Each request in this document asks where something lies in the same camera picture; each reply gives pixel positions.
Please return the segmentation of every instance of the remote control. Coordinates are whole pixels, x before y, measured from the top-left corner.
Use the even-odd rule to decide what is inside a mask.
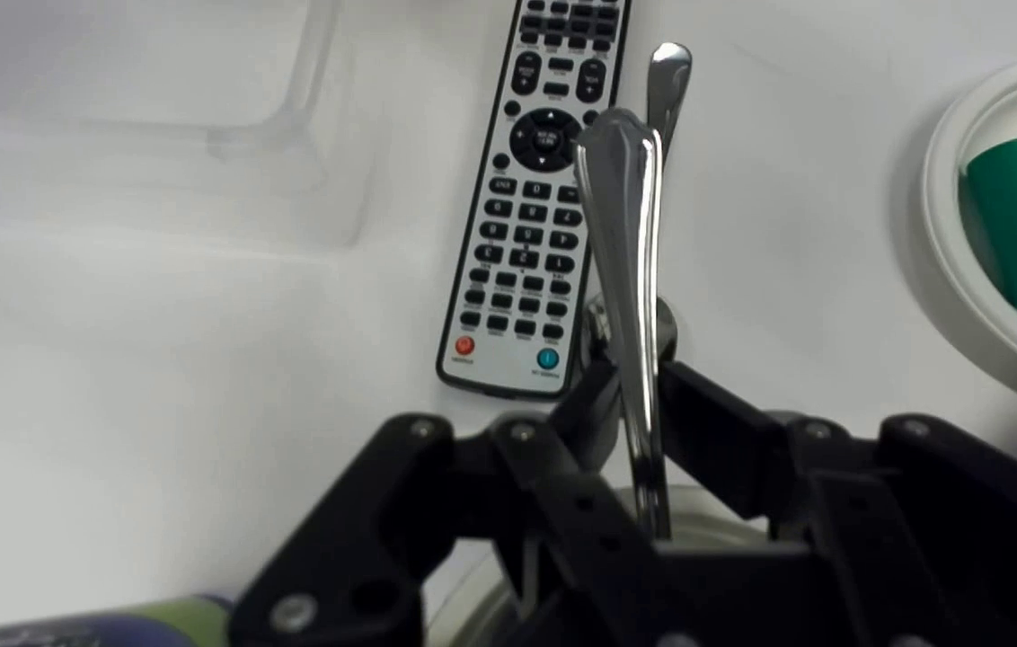
[[[558,399],[574,373],[587,220],[574,137],[611,107],[634,0],[519,0],[437,377]]]

